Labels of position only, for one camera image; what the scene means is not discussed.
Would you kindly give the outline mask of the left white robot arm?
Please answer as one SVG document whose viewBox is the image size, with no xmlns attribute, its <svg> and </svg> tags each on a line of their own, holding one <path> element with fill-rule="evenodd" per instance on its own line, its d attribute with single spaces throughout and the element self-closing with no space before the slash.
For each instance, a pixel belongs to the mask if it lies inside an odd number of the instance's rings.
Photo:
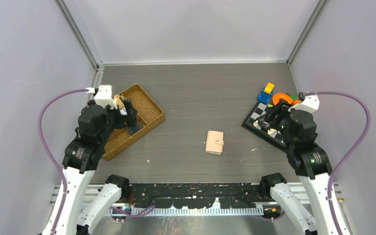
<svg viewBox="0 0 376 235">
<path fill-rule="evenodd" d="M 66 181 L 61 184 L 44 235 L 91 235 L 113 203 L 124 203 L 130 198 L 129 180 L 111 175 L 96 198 L 82 207 L 86 189 L 113 131 L 137 125 L 138 111 L 130 100 L 123 103 L 125 115 L 115 103 L 102 107 L 94 100 L 82 109 L 76 136 L 66 147 L 62 161 Z"/>
</svg>

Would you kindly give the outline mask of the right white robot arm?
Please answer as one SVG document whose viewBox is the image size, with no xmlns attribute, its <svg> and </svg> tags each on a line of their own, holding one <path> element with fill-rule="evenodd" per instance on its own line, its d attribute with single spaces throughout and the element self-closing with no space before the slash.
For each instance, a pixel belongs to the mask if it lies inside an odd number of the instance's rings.
<svg viewBox="0 0 376 235">
<path fill-rule="evenodd" d="M 264 129 L 280 131 L 289 164 L 299 177 L 309 198 L 312 213 L 302 205 L 280 173 L 263 176 L 260 195 L 275 200 L 302 235 L 348 235 L 331 183 L 332 168 L 326 152 L 315 143 L 316 123 L 304 110 L 289 109 L 278 103 L 259 120 Z"/>
</svg>

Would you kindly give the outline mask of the beige card holder wallet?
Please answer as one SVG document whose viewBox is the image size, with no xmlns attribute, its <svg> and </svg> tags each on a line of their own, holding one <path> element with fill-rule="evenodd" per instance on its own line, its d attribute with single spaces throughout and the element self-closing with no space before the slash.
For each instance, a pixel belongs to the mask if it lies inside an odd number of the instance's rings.
<svg viewBox="0 0 376 235">
<path fill-rule="evenodd" d="M 220 131 L 209 130 L 205 142 L 205 152 L 221 155 L 224 146 L 224 133 Z"/>
</svg>

